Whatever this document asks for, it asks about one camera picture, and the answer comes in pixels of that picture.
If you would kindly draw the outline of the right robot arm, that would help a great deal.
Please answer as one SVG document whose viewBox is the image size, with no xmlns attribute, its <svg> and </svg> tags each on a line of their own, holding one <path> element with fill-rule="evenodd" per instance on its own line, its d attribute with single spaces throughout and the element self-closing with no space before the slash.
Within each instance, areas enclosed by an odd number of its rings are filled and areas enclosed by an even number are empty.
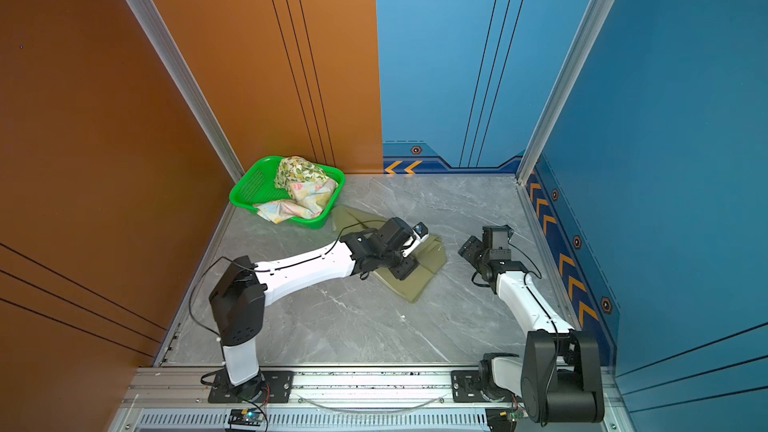
<svg viewBox="0 0 768 432">
<path fill-rule="evenodd" d="M 487 353 L 479 362 L 479 390 L 490 401 L 520 399 L 535 423 L 598 423 L 605 403 L 597 340 L 563 319 L 538 290 L 532 261 L 512 258 L 512 229 L 485 226 L 459 255 L 512 312 L 526 334 L 522 355 Z"/>
</svg>

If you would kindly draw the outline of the pastel floral skirt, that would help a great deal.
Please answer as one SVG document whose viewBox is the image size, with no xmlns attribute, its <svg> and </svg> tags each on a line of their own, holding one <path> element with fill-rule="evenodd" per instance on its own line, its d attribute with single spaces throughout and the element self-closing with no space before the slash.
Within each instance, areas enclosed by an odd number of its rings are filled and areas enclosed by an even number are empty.
<svg viewBox="0 0 768 432">
<path fill-rule="evenodd" d="M 289 199 L 280 199 L 256 206 L 257 214 L 272 223 L 289 219 L 312 220 L 329 206 L 338 184 L 333 179 L 310 182 L 289 182 Z"/>
</svg>

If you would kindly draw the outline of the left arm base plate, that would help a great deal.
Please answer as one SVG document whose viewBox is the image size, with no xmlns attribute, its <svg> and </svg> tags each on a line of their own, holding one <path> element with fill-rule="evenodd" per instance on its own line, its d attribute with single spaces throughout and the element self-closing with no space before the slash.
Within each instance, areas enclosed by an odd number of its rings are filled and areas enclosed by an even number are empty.
<svg viewBox="0 0 768 432">
<path fill-rule="evenodd" d="M 294 372 L 261 371 L 241 385 L 232 385 L 227 372 L 219 369 L 204 374 L 200 383 L 209 389 L 209 403 L 284 404 L 289 401 Z"/>
</svg>

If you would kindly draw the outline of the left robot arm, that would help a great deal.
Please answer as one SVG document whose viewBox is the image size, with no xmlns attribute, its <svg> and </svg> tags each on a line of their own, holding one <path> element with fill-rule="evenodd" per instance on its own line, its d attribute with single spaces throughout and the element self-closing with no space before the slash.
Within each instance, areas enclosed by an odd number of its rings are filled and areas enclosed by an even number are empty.
<svg viewBox="0 0 768 432">
<path fill-rule="evenodd" d="M 256 336 L 265 309 L 280 299 L 321 282 L 358 276 L 384 268 L 403 281 L 417 268 L 415 250 L 429 238 L 428 227 L 409 226 L 399 217 L 366 221 L 354 232 L 342 228 L 330 244 L 285 259 L 252 262 L 231 259 L 209 294 L 229 384 L 259 380 Z"/>
</svg>

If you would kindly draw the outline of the olive green skirt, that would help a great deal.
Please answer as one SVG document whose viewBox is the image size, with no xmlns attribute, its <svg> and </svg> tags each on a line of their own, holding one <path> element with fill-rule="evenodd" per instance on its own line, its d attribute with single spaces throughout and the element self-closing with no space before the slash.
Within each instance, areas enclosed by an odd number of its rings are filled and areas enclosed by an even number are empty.
<svg viewBox="0 0 768 432">
<path fill-rule="evenodd" d="M 359 237 L 371 229 L 379 229 L 388 219 L 354 209 L 338 206 L 331 211 L 333 227 L 340 240 L 348 245 L 355 258 L 362 259 L 364 253 Z M 447 256 L 442 240 L 429 233 L 429 238 L 411 253 L 418 261 L 417 268 L 404 281 L 399 281 L 385 268 L 370 273 L 387 285 L 393 292 L 410 303 L 416 302 L 423 290 L 446 264 Z"/>
</svg>

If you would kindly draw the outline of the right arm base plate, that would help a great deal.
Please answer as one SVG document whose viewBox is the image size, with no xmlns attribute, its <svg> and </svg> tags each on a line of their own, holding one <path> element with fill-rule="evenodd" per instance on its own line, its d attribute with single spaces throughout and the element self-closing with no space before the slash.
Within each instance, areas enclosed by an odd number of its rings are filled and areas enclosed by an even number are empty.
<svg viewBox="0 0 768 432">
<path fill-rule="evenodd" d="M 487 373 L 477 369 L 450 372 L 451 392 L 455 403 L 514 403 L 511 391 L 497 386 Z"/>
</svg>

